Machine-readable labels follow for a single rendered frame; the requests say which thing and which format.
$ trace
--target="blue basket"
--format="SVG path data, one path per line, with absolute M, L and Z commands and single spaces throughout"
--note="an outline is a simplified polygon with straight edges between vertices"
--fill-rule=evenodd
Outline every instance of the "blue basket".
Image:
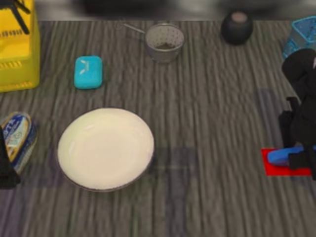
M 316 16 L 292 22 L 292 31 L 283 50 L 284 58 L 302 49 L 316 49 Z

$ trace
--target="metal strainer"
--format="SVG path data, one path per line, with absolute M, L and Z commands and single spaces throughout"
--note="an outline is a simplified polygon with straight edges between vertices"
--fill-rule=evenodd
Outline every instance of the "metal strainer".
M 158 63 L 169 63 L 175 60 L 185 41 L 181 29 L 173 24 L 156 24 L 146 32 L 126 23 L 123 25 L 145 35 L 148 54 Z

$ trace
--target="yellow crate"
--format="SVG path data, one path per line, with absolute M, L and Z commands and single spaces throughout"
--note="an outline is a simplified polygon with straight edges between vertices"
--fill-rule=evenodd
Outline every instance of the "yellow crate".
M 30 34 L 25 35 L 10 9 L 0 10 L 0 92 L 36 87 L 40 82 L 40 32 L 34 0 L 24 0 L 31 11 L 18 10 Z

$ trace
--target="red square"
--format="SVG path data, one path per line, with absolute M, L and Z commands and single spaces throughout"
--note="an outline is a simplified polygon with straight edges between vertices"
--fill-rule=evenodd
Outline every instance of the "red square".
M 267 176 L 311 176 L 312 173 L 309 168 L 290 170 L 290 168 L 286 166 L 275 166 L 270 164 L 268 162 L 268 153 L 275 150 L 276 149 L 261 149 L 261 155 Z

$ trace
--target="tabletop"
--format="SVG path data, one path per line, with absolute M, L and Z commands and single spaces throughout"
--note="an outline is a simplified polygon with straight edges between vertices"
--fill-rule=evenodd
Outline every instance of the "tabletop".
M 0 191 L 1 237 L 315 236 L 315 183 L 267 177 L 260 155 L 282 147 L 277 117 L 295 95 L 281 72 L 290 23 L 255 22 L 239 47 L 222 42 L 220 22 L 173 23 L 187 41 L 160 65 L 118 22 L 40 22 L 40 85 L 0 94 L 1 116 L 25 111 L 39 129 L 22 184 Z M 82 55 L 103 59 L 99 89 L 75 89 Z M 74 186 L 55 160 L 64 129 L 102 107 L 135 112 L 156 143 L 149 170 L 112 193 Z

